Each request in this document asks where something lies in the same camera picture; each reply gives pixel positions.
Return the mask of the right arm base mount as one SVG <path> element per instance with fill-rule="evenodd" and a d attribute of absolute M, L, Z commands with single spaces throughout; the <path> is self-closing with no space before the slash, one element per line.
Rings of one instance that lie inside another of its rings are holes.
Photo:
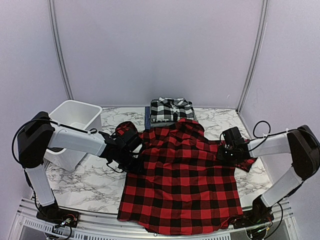
<path fill-rule="evenodd" d="M 258 225 L 267 225 L 269 227 L 272 225 L 274 219 L 272 210 L 268 210 L 262 215 L 254 215 L 252 210 L 247 210 L 244 211 L 241 216 L 232 217 L 231 220 L 229 220 L 229 225 L 232 225 L 234 229 L 248 228 Z"/>

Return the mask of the red black plaid shirt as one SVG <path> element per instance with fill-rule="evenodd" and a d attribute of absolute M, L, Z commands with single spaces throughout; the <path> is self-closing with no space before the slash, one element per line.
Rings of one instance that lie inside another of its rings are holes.
<path fill-rule="evenodd" d="M 217 160 L 217 140 L 197 122 L 182 119 L 139 133 L 144 172 L 128 173 L 117 219 L 161 235 L 198 235 L 226 229 L 243 214 L 235 169 L 248 172 L 255 158 L 237 165 Z"/>

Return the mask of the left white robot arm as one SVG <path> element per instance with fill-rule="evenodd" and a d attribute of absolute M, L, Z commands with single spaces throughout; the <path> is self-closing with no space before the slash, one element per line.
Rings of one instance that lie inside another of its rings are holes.
<path fill-rule="evenodd" d="M 40 111 L 15 132 L 11 142 L 14 160 L 22 167 L 26 181 L 38 199 L 38 213 L 53 223 L 63 219 L 50 187 L 43 166 L 49 148 L 62 148 L 83 152 L 102 159 L 107 164 L 116 162 L 120 172 L 139 174 L 143 160 L 139 155 L 145 145 L 132 128 L 124 133 L 108 134 L 95 128 L 78 129 L 52 120 L 45 111 Z"/>

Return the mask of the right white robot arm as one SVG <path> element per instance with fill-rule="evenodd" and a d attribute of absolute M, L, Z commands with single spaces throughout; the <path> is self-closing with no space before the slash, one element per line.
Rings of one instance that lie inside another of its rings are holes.
<path fill-rule="evenodd" d="M 307 125 L 279 133 L 244 140 L 237 127 L 222 133 L 225 140 L 218 147 L 217 159 L 228 165 L 266 156 L 289 155 L 289 169 L 264 193 L 252 202 L 247 219 L 252 224 L 263 220 L 272 207 L 295 193 L 320 168 L 320 143 Z"/>

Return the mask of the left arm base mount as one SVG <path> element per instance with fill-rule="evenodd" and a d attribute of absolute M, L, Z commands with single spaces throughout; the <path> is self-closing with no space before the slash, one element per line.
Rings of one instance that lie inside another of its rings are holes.
<path fill-rule="evenodd" d="M 76 228 L 79 222 L 80 213 L 77 211 L 71 211 L 67 209 L 59 209 L 58 212 L 53 214 L 44 215 L 40 212 L 37 212 L 36 218 L 55 224 L 61 225 L 65 222 L 65 226 Z"/>

